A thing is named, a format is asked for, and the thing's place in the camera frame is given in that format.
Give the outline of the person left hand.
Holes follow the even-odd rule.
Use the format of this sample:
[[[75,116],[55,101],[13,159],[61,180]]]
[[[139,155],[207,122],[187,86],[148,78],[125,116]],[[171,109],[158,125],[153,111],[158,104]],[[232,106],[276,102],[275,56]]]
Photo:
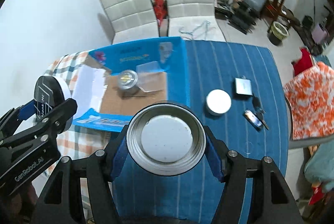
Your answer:
[[[1,223],[30,223],[37,200],[32,183],[13,197],[1,197]]]

